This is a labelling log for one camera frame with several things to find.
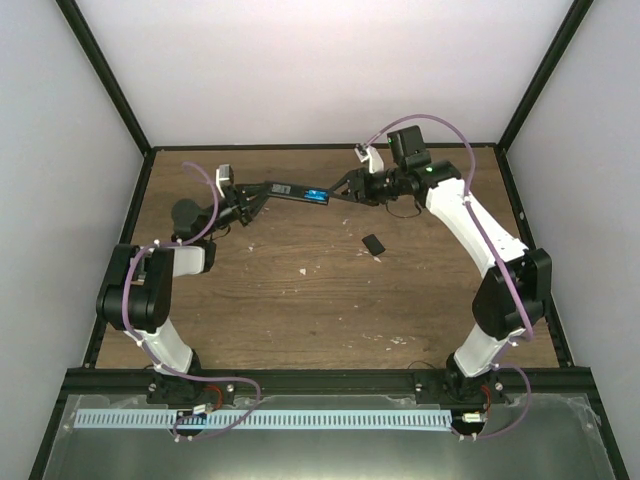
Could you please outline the black remote control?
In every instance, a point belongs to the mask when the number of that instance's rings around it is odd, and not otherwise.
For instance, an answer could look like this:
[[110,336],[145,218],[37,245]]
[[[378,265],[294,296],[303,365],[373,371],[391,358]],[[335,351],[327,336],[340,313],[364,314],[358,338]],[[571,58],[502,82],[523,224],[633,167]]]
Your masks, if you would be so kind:
[[329,191],[325,189],[309,187],[304,185],[290,184],[290,183],[278,183],[278,182],[267,182],[267,183],[270,184],[270,188],[267,194],[269,197],[279,198],[284,200],[299,201],[299,202],[305,202],[305,203],[311,203],[311,204],[317,204],[317,205],[325,205],[325,204],[307,202],[303,200],[304,193],[307,189],[317,189],[317,190],[327,191],[328,192],[327,198],[328,200],[330,199]]

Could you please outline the blue battery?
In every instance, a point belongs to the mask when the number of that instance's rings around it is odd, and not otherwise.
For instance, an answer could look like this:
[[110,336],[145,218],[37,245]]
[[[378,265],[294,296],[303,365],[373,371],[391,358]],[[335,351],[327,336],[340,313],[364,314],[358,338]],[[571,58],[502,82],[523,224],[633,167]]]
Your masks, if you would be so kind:
[[304,196],[308,198],[327,198],[328,192],[324,190],[307,189]]
[[312,202],[312,203],[318,203],[318,204],[327,204],[328,203],[328,198],[324,197],[324,196],[304,196],[303,200],[307,201],[307,202]]

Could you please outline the black battery cover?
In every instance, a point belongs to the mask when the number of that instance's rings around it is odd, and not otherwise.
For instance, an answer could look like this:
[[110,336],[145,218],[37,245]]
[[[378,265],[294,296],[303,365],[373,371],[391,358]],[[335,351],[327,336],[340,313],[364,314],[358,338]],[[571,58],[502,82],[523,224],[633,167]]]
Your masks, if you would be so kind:
[[363,237],[362,243],[372,256],[379,256],[386,251],[385,246],[375,234],[369,234]]

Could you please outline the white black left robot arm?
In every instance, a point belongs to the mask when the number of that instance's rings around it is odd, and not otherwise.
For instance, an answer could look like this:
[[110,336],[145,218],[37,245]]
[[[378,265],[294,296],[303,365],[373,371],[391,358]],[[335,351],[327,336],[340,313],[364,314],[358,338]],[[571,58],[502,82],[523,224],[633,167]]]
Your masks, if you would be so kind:
[[217,250],[214,233],[229,230],[234,222],[248,225],[267,199],[263,184],[219,188],[206,208],[181,199],[171,210],[174,232],[169,242],[118,244],[112,252],[96,300],[97,316],[147,353],[154,370],[172,375],[168,388],[181,403],[196,402],[205,381],[196,373],[195,351],[170,319],[173,280],[209,272]]

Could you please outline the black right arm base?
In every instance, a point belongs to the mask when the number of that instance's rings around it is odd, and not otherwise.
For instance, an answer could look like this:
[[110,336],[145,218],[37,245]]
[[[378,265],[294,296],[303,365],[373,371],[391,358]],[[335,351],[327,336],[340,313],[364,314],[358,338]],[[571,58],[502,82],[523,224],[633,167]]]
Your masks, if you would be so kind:
[[412,373],[416,401],[427,404],[476,405],[486,400],[503,402],[505,395],[495,389],[496,378],[485,373],[479,377],[457,377],[444,369],[414,370]]

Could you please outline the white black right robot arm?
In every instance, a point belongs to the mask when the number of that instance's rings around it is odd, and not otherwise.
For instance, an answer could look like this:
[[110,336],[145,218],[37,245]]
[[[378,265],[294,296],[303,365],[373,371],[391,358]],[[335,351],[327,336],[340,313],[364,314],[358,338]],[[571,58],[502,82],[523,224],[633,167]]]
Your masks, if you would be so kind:
[[474,326],[447,359],[444,389],[458,403],[480,390],[480,378],[497,368],[509,348],[533,337],[551,299],[552,261],[543,249],[530,249],[512,236],[480,204],[472,177],[449,161],[433,161],[418,126],[387,135],[394,167],[388,168],[370,143],[358,144],[361,167],[330,189],[333,197],[369,206],[401,196],[439,219],[470,255],[482,278],[472,302]]

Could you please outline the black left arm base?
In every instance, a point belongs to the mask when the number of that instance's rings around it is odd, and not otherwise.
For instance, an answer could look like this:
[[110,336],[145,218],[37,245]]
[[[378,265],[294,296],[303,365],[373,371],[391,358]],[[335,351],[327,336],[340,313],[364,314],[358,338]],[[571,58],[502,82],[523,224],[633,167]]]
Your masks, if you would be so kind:
[[172,407],[212,403],[220,407],[231,404],[235,385],[195,382],[181,377],[155,374],[148,386],[147,402]]

